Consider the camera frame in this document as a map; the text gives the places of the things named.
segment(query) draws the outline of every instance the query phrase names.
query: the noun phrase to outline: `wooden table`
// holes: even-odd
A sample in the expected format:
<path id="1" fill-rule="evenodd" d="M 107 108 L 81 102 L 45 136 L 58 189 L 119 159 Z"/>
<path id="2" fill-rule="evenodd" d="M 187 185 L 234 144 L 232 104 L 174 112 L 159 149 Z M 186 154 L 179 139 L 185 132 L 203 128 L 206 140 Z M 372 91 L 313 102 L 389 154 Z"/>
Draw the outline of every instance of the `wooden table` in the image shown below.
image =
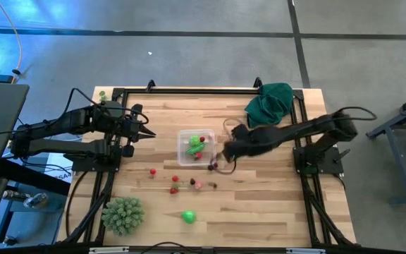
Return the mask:
<path id="1" fill-rule="evenodd" d="M 99 101 L 100 91 L 110 98 L 114 87 L 96 87 L 93 100 Z M 322 92 L 304 89 L 308 119 L 326 113 Z M 106 231 L 105 246 L 151 246 L 161 241 L 175 241 L 185 246 L 225 247 L 289 247 L 310 246 L 307 217 L 300 177 L 293 166 L 294 142 L 258 156 L 238 160 L 234 174 L 211 173 L 206 167 L 180 167 L 177 163 L 179 130 L 212 129 L 216 134 L 217 150 L 228 139 L 222 123 L 228 117 L 242 119 L 243 109 L 254 95 L 129 95 L 128 106 L 139 103 L 149 117 L 147 127 L 157 134 L 154 139 L 135 144 L 132 158 L 123 158 L 116 174 L 112 198 L 140 198 L 145 210 L 144 223 L 128 237 Z M 228 122 L 233 128 L 236 122 Z M 290 116 L 278 126 L 291 124 Z M 88 133 L 83 142 L 102 138 L 102 133 Z M 149 177 L 149 170 L 157 170 Z M 169 193 L 171 177 L 180 177 L 180 192 Z M 79 174 L 74 176 L 72 186 Z M 88 173 L 78 186 L 70 210 L 71 231 L 88 211 L 96 174 Z M 217 183 L 195 191 L 191 178 Z M 340 181 L 331 175 L 321 175 L 321 186 L 327 213 L 345 236 L 355 242 L 349 207 Z M 194 224 L 180 218 L 183 210 L 197 214 Z M 92 240 L 97 234 L 99 212 L 95 216 Z M 315 216 L 319 239 L 322 241 L 320 220 Z M 66 237 L 62 219 L 58 240 Z"/>

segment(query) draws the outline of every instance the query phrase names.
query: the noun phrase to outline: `green towel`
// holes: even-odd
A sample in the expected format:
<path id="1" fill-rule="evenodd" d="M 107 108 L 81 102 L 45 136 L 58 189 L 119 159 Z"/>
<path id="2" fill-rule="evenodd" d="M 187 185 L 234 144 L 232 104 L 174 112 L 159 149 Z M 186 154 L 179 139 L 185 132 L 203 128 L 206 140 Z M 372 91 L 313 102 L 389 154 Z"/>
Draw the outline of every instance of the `green towel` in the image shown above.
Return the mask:
<path id="1" fill-rule="evenodd" d="M 287 83 L 273 83 L 262 85 L 258 92 L 245 108 L 249 128 L 280 123 L 290 112 L 293 89 Z"/>

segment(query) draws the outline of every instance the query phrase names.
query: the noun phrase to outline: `gray floor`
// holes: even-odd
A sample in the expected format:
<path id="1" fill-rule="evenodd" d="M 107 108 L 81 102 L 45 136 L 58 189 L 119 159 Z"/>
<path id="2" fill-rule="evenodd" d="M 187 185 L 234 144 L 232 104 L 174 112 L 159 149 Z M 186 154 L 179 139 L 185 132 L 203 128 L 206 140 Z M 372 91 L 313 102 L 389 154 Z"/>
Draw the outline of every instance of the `gray floor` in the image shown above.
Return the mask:
<path id="1" fill-rule="evenodd" d="M 1 1 L 19 28 L 292 32 L 286 0 Z M 301 32 L 406 34 L 406 0 L 294 0 Z M 0 28 L 8 24 L 0 11 Z M 294 39 L 22 35 L 24 72 L 31 90 L 21 119 L 51 118 L 68 92 L 95 85 L 210 85 L 265 83 L 302 87 Z M 327 109 L 360 105 L 379 115 L 357 122 L 361 133 L 340 144 L 355 234 L 363 246 L 406 250 L 406 205 L 388 148 L 364 136 L 406 102 L 406 41 L 303 40 L 309 80 L 324 91 Z M 0 73 L 18 59 L 13 35 L 0 35 Z M 72 106 L 85 103 L 76 97 Z"/>

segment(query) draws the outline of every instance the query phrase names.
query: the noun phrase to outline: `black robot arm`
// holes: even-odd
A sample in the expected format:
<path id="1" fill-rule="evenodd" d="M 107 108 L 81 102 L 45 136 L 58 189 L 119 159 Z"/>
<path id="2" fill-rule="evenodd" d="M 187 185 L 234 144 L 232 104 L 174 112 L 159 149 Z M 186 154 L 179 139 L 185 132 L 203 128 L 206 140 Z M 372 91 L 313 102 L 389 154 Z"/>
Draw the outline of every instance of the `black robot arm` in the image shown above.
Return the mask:
<path id="1" fill-rule="evenodd" d="M 351 141 L 357 135 L 350 115 L 337 111 L 299 124 L 282 128 L 259 127 L 249 131 L 243 124 L 232 130 L 233 139 L 224 144 L 223 156 L 228 162 L 242 156 L 257 156 L 269 152 L 286 141 L 323 133 L 315 144 L 315 151 L 323 151 L 338 141 Z"/>
<path id="2" fill-rule="evenodd" d="M 138 113 L 142 112 L 142 105 L 136 104 L 127 116 L 122 109 L 118 102 L 104 102 L 68 111 L 58 119 L 19 126 L 11 136 L 11 152 L 15 157 L 21 158 L 41 152 L 64 153 L 65 157 L 74 162 L 87 160 L 81 168 L 93 168 L 96 171 L 99 169 L 98 165 L 117 164 L 121 149 L 112 144 L 114 135 L 128 138 L 133 143 L 143 138 L 155 137 L 143 122 L 137 120 Z M 46 139 L 62 133 L 78 135 L 94 131 L 105 133 L 105 138 L 90 143 Z M 73 165 L 73 170 L 77 170 L 79 165 Z"/>

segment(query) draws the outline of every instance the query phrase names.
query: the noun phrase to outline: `plastic bin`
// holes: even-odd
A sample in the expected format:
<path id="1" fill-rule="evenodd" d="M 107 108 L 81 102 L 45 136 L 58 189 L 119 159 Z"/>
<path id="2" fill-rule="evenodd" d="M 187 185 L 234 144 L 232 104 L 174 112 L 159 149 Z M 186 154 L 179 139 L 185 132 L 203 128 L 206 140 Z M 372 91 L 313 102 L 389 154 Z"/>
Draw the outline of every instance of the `plastic bin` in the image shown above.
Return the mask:
<path id="1" fill-rule="evenodd" d="M 204 137 L 202 158 L 196 160 L 186 151 L 190 148 L 189 138 L 193 135 Z M 178 133 L 178 163 L 181 166 L 207 166 L 216 156 L 216 136 L 212 130 L 182 130 Z"/>

